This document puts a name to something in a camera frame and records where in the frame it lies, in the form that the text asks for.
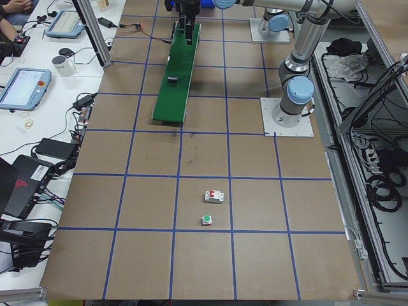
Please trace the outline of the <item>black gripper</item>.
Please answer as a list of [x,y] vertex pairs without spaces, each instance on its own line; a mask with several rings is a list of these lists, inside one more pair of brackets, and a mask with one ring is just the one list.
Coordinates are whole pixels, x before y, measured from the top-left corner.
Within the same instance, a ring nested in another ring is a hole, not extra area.
[[180,34],[184,34],[186,21],[186,43],[193,44],[193,23],[200,13],[200,0],[180,0],[179,29]]

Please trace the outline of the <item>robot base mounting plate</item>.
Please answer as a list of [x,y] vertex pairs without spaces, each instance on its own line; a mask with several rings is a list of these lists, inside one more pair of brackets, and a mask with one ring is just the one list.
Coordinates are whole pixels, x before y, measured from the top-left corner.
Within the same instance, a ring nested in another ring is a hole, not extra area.
[[309,110],[304,106],[302,113],[288,115],[281,110],[281,98],[260,98],[265,136],[306,137],[314,136]]

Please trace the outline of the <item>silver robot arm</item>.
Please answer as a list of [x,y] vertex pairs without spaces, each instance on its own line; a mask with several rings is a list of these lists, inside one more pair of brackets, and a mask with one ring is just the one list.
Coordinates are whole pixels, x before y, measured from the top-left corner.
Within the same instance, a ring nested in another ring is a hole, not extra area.
[[272,119],[285,128],[295,127],[302,118],[305,105],[312,99],[314,84],[307,77],[311,57],[330,21],[343,17],[356,8],[356,1],[213,1],[216,8],[226,10],[234,5],[256,6],[305,13],[291,53],[279,66],[282,99],[272,111]]

